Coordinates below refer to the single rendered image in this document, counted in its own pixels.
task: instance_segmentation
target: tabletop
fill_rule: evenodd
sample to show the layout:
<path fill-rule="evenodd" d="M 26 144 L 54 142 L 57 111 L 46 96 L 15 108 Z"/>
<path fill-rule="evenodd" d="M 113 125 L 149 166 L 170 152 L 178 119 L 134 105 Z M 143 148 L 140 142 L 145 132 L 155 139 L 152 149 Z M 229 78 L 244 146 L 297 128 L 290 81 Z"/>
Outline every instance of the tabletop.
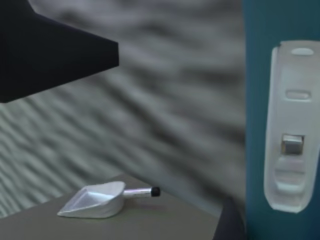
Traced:
<path fill-rule="evenodd" d="M 127 188 L 149 185 L 129 175 L 109 181 L 123 181 Z M 79 219 L 57 216 L 75 194 L 0 220 L 5 240 L 212 240 L 217 219 L 165 192 L 160 197 L 127 199 L 123 210 L 106 219 Z"/>

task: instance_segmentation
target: switch toggle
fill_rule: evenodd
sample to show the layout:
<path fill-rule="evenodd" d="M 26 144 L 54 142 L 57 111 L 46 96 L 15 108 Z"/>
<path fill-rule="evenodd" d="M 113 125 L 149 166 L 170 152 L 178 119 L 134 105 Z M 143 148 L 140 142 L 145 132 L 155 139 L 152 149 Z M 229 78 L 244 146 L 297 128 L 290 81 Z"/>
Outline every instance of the switch toggle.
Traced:
<path fill-rule="evenodd" d="M 284 134 L 281 151 L 284 155 L 301 155 L 304 147 L 304 136 Z"/>

